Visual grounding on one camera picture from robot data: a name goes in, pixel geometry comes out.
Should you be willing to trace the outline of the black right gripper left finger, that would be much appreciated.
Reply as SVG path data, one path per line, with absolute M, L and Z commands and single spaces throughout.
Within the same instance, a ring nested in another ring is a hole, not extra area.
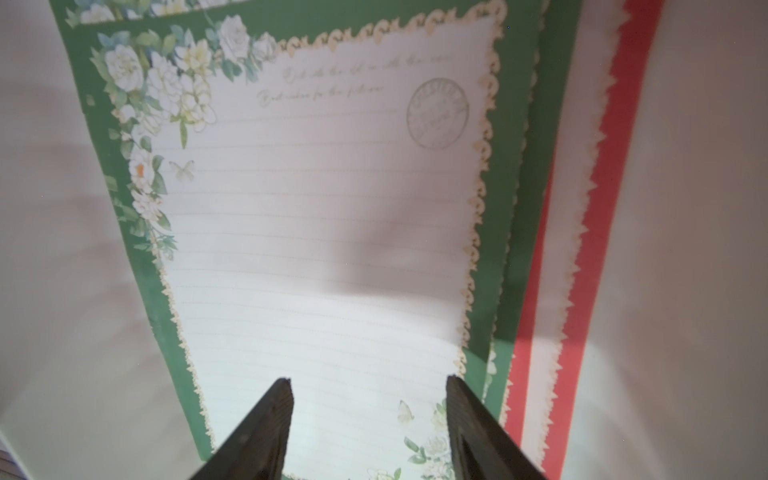
M 278 378 L 191 480 L 278 480 L 290 434 L 291 381 Z

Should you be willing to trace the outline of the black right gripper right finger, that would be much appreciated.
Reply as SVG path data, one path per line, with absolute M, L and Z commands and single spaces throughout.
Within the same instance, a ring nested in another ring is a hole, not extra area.
M 455 478 L 544 480 L 463 379 L 446 381 L 447 427 Z

